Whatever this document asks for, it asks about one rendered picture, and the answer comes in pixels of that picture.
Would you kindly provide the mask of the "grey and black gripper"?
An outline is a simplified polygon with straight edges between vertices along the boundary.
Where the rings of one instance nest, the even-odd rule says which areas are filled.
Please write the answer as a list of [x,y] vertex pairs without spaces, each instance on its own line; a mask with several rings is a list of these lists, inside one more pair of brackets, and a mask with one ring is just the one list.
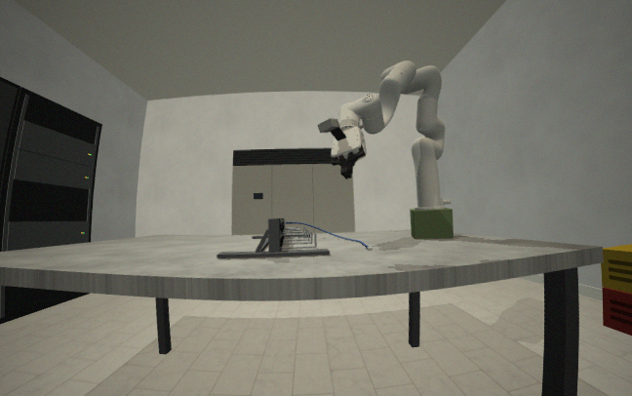
[[339,141],[334,138],[331,151],[331,157],[333,157],[333,159],[331,163],[333,165],[340,165],[340,173],[348,179],[352,176],[355,162],[359,160],[359,158],[362,159],[366,156],[366,144],[363,132],[360,128],[353,125],[344,125],[340,128],[346,135],[346,138]]

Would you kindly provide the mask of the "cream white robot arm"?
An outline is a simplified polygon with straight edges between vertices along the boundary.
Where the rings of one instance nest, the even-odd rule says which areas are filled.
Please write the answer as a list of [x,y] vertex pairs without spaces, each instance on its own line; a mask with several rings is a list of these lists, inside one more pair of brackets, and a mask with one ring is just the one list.
[[[339,111],[338,122],[330,118],[317,125],[320,133],[331,132],[339,141],[346,138],[340,127],[353,125],[361,130],[364,128],[368,134],[377,134],[392,119],[401,94],[423,89],[417,101],[416,130],[425,138],[416,139],[412,145],[417,195],[415,210],[445,209],[445,206],[439,206],[451,204],[452,201],[440,198],[436,161],[443,154],[445,141],[445,125],[437,116],[442,86],[439,69],[433,65],[416,69],[413,62],[405,60],[385,69],[380,81],[379,96],[369,94],[346,103]],[[363,124],[360,124],[361,118]]]

